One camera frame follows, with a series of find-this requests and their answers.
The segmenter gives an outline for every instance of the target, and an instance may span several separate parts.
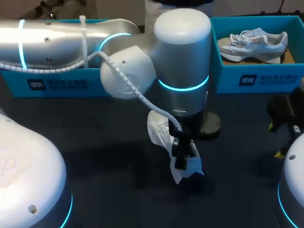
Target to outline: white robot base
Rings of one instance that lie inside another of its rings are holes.
[[[275,217],[280,228],[304,228],[304,135],[290,147],[277,188]]]
[[[73,195],[58,149],[1,114],[0,126],[0,227],[74,227]]]

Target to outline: dark gray table surface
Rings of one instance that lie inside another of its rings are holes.
[[[212,195],[181,193],[167,152],[147,134],[149,110],[138,100],[12,99],[0,82],[0,106],[61,151],[81,228],[275,228],[277,167],[257,175],[256,160],[288,140],[267,131],[266,95],[210,96],[222,121],[220,137],[196,142]]]

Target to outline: blue box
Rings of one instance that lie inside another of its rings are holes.
[[[87,20],[98,23],[105,20]],[[61,20],[80,23],[79,20]],[[0,71],[14,97],[102,97],[110,96],[100,81],[99,69],[77,69],[61,74],[25,74]]]
[[[298,16],[222,17],[211,18],[211,23],[210,75],[218,94],[291,92],[299,85],[304,76],[304,24]],[[287,32],[295,64],[224,65],[217,40],[257,28],[271,34]]]

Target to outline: logo on box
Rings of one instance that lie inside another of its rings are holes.
[[[46,90],[41,79],[28,79],[27,81],[31,90]]]
[[[253,86],[256,82],[257,75],[243,75],[239,81],[239,86]]]

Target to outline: shoe sole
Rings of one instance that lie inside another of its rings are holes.
[[[241,61],[243,61],[246,58],[255,58],[260,60],[261,62],[264,63],[270,63],[270,64],[281,64],[281,55],[257,55],[257,56],[231,56],[225,53],[220,53],[224,58],[235,62],[235,63],[239,63]]]

